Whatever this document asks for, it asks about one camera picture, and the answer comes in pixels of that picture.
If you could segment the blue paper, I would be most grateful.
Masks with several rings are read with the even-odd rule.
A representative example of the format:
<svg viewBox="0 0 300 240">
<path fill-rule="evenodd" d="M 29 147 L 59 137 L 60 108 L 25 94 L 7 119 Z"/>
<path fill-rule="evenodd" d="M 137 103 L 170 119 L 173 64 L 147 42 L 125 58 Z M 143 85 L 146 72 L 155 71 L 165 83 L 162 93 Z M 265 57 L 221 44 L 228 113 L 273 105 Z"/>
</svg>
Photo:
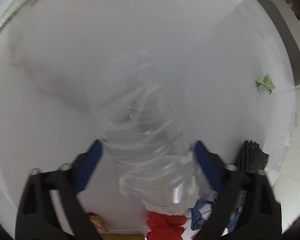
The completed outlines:
<svg viewBox="0 0 300 240">
<path fill-rule="evenodd" d="M 191 230 L 196 231 L 203 227 L 211 215 L 215 201 L 204 200 L 198 201 L 191 209 Z"/>
</svg>

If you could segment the brown foil wrapper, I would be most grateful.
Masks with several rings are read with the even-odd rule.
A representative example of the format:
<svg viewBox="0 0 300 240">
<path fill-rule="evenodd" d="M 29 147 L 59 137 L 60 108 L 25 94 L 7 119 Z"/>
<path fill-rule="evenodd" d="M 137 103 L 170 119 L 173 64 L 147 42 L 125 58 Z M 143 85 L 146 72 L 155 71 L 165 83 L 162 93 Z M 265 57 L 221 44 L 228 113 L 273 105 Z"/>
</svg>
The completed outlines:
<svg viewBox="0 0 300 240">
<path fill-rule="evenodd" d="M 104 223 L 102 222 L 102 219 L 100 218 L 100 216 L 96 213 L 93 212 L 89 212 L 87 213 L 87 216 L 93 226 L 93 228 L 97 231 L 102 231 L 105 233 L 108 233 L 109 230 L 107 229 L 107 227 L 104 225 Z"/>
</svg>

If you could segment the clear plastic bag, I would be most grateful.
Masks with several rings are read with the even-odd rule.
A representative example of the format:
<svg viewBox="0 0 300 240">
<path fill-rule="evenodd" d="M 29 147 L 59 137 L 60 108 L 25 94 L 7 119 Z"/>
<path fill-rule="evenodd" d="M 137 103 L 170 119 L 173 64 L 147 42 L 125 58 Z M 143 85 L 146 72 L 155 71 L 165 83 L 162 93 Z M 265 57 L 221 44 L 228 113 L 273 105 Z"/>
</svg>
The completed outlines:
<svg viewBox="0 0 300 240">
<path fill-rule="evenodd" d="M 180 130 L 147 51 L 112 59 L 88 76 L 85 92 L 119 169 L 120 193 L 164 215 L 194 208 L 200 200 L 194 146 Z"/>
</svg>

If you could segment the green white wrapper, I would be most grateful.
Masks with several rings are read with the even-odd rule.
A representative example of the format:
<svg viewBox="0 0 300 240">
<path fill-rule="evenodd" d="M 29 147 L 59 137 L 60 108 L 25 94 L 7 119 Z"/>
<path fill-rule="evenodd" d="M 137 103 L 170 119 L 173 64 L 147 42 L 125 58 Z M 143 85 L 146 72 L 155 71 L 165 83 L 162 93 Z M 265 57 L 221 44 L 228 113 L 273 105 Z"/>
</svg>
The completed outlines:
<svg viewBox="0 0 300 240">
<path fill-rule="evenodd" d="M 257 79 L 256 85 L 257 85 L 258 92 L 261 95 L 270 95 L 276 88 L 269 74 L 266 74 L 261 79 Z"/>
</svg>

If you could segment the blue printed carton box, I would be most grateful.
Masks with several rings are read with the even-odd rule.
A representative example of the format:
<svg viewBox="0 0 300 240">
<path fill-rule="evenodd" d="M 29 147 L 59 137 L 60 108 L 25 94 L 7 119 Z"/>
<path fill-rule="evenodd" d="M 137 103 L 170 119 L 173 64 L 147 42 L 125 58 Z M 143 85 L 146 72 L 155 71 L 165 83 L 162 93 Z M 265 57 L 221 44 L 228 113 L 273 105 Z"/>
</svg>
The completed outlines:
<svg viewBox="0 0 300 240">
<path fill-rule="evenodd" d="M 226 229 L 227 229 L 228 233 L 231 233 L 231 232 L 234 231 L 234 229 L 237 225 L 240 214 L 241 214 L 241 212 L 239 211 L 239 209 L 236 209 L 230 215 L 229 222 L 226 226 Z"/>
</svg>

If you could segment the red paper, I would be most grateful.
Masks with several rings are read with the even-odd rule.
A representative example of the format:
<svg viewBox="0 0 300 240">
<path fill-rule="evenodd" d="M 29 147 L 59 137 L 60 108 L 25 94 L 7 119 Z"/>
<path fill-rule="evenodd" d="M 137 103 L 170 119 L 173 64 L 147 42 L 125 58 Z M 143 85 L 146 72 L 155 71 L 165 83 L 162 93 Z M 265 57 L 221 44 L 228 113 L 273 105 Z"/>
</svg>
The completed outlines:
<svg viewBox="0 0 300 240">
<path fill-rule="evenodd" d="M 147 233 L 148 240 L 182 240 L 185 231 L 186 216 L 168 216 L 156 212 L 149 212 L 147 225 L 150 231 Z"/>
</svg>

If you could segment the black foam net sleeve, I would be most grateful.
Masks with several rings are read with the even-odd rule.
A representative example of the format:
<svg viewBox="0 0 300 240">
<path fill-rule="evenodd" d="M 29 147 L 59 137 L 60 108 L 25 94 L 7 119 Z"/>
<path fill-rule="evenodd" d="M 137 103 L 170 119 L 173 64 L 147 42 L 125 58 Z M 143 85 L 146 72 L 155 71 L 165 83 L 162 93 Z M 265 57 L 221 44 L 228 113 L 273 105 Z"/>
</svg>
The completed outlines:
<svg viewBox="0 0 300 240">
<path fill-rule="evenodd" d="M 239 171 L 248 173 L 257 173 L 258 170 L 264 170 L 268 163 L 269 155 L 264 153 L 257 142 L 246 140 L 236 160 L 236 166 Z M 239 190 L 236 204 L 232 210 L 236 217 L 242 212 L 247 192 Z"/>
</svg>

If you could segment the grey dining chair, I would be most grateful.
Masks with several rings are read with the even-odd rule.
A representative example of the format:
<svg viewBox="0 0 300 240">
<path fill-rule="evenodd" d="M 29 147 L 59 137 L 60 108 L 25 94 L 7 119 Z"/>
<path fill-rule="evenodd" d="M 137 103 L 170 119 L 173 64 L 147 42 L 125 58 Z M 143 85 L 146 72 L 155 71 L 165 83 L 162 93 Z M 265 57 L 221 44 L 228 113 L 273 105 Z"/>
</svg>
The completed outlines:
<svg viewBox="0 0 300 240">
<path fill-rule="evenodd" d="M 292 33 L 290 32 L 288 25 L 285 22 L 285 19 L 281 15 L 276 5 L 270 0 L 257 1 L 264 8 L 264 10 L 274 23 L 277 31 L 279 32 L 279 35 L 281 36 L 281 39 L 285 44 L 294 77 L 294 85 L 297 86 L 300 84 L 300 49 L 298 48 L 298 45 Z"/>
</svg>

